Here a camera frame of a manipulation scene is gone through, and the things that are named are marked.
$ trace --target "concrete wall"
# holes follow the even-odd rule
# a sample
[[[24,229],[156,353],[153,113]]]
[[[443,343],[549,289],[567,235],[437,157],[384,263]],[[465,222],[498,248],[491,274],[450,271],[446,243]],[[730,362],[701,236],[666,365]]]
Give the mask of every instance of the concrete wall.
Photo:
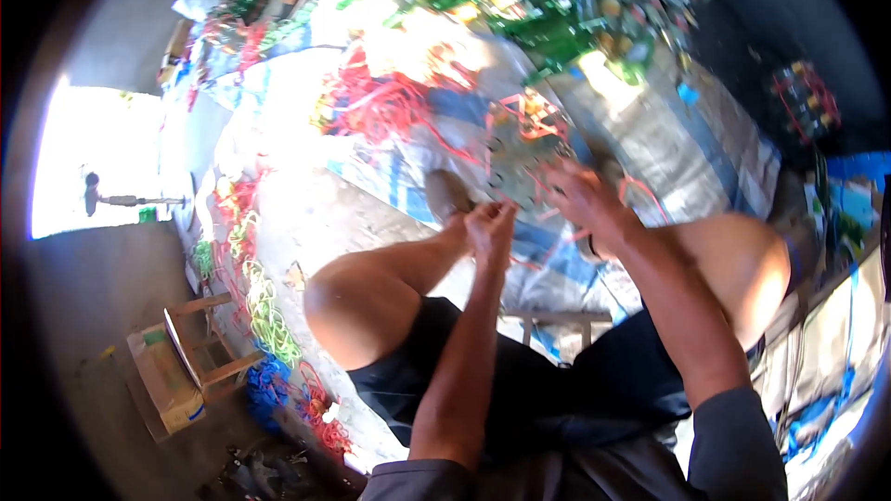
[[[161,94],[161,58],[176,22],[175,0],[103,0],[64,68],[73,86]]]
[[[115,359],[127,335],[163,321],[163,308],[192,298],[170,222],[91,228],[26,244],[42,328],[62,394],[110,483],[127,499],[191,499],[226,462],[226,445],[262,435],[238,393],[207,417],[156,444]],[[103,356],[108,347],[111,356]]]

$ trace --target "wire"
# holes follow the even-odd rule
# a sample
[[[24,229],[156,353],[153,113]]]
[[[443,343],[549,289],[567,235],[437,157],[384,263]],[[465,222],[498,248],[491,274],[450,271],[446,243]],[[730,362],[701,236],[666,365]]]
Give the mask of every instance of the wire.
[[[192,263],[201,275],[202,282],[208,282],[214,274],[214,260],[210,242],[198,240],[192,249]]]

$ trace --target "wooden chair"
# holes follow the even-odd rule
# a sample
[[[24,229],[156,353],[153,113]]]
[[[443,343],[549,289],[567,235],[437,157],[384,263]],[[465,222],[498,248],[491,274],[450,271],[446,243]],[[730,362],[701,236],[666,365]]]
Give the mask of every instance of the wooden chair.
[[[225,293],[164,309],[170,337],[206,403],[238,389],[245,383],[244,377],[248,369],[265,357],[263,351],[254,351],[248,356],[236,358],[232,346],[220,333],[211,308],[231,301],[232,296]],[[196,317],[190,317],[195,313],[204,315],[203,329],[199,330],[196,325],[200,322],[196,321]],[[215,360],[221,358],[219,346],[222,346],[229,358],[222,365]],[[217,351],[217,357],[214,356],[214,351]]]

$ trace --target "bundle of wire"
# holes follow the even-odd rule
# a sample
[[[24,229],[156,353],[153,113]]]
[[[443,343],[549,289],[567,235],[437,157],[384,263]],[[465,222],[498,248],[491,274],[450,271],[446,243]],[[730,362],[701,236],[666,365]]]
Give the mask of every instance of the bundle of wire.
[[[266,28],[263,39],[261,39],[259,44],[259,51],[264,53],[272,49],[275,45],[284,41],[284,39],[291,37],[296,30],[306,26],[309,23],[310,14],[317,4],[315,0],[307,2],[294,16]]]
[[[238,64],[238,81],[244,80],[244,71],[260,61],[262,51],[260,44],[266,35],[266,22],[255,22],[248,28],[248,34],[241,46]]]
[[[208,282],[214,274],[214,260],[210,242],[202,238],[192,249],[192,263],[201,275],[202,282]]]
[[[220,179],[214,195],[217,208],[222,213],[230,230],[223,249],[229,250],[237,268],[247,280],[247,294],[244,295],[243,311],[239,305],[235,317],[247,313],[250,318],[249,328],[259,341],[260,348],[272,354],[289,367],[294,367],[300,360],[301,352],[291,332],[284,323],[282,312],[275,306],[275,286],[265,277],[263,266],[256,259],[254,241],[258,216],[254,210],[257,197],[257,185],[268,171],[260,173],[260,178],[244,182],[231,183]],[[230,294],[239,294],[240,290],[234,282],[226,282]]]
[[[459,73],[455,72],[456,62],[449,61],[448,65],[454,73],[430,72],[437,74],[438,83],[454,89],[467,89],[466,86],[472,85],[470,80],[455,79]],[[314,122],[327,134],[359,134],[370,145],[378,147],[389,139],[411,141],[412,127],[420,124],[433,134],[446,151],[471,164],[479,164],[469,152],[450,146],[430,123],[429,87],[402,72],[392,71],[373,77],[361,41],[356,41],[350,47],[345,61],[323,83],[323,89],[320,100],[322,112]]]
[[[251,315],[251,332],[263,351],[294,367],[302,353],[285,325],[282,311],[275,306],[275,285],[256,260],[245,261],[242,268],[250,283],[245,302]]]
[[[277,407],[288,406],[291,369],[273,356],[266,356],[247,373],[248,412],[264,430],[277,433],[282,428],[273,419]]]
[[[336,419],[326,423],[322,418],[328,411],[330,402],[328,394],[319,381],[318,373],[306,362],[300,362],[299,371],[305,385],[302,392],[303,398],[297,401],[297,413],[332,453],[343,457],[344,453],[352,452],[353,444],[343,429],[343,425]]]

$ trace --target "knee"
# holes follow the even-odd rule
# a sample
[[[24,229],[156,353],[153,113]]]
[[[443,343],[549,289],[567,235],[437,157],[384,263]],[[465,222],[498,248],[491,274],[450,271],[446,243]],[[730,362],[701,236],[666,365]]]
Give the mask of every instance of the knee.
[[[353,277],[349,264],[343,262],[348,257],[349,255],[330,262],[306,283],[303,307],[310,327],[313,319],[323,317],[326,312],[332,312],[337,309],[338,304],[349,299],[350,281]]]
[[[741,264],[750,268],[754,275],[773,280],[773,284],[785,293],[789,279],[786,241],[761,220],[738,213],[727,217],[730,218],[727,235],[736,244],[734,249]]]

